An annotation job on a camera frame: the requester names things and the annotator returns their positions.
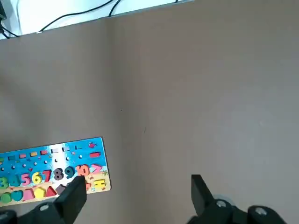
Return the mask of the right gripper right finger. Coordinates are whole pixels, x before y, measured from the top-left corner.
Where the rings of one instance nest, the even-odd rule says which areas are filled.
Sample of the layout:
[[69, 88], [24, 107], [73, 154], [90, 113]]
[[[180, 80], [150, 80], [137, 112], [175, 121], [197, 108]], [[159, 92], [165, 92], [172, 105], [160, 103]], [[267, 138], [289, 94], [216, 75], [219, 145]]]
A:
[[191, 175], [191, 198], [196, 214], [190, 224], [285, 224], [273, 209], [253, 205], [243, 211], [224, 199], [215, 199], [201, 175]]

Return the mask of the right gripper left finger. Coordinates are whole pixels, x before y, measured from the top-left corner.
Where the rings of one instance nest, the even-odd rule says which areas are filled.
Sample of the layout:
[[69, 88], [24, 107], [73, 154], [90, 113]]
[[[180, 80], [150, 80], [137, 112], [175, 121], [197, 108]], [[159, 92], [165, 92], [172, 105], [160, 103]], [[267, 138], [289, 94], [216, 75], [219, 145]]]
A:
[[42, 203], [17, 216], [14, 210], [0, 212], [2, 224], [72, 224], [86, 203], [85, 178], [75, 177], [53, 202]]

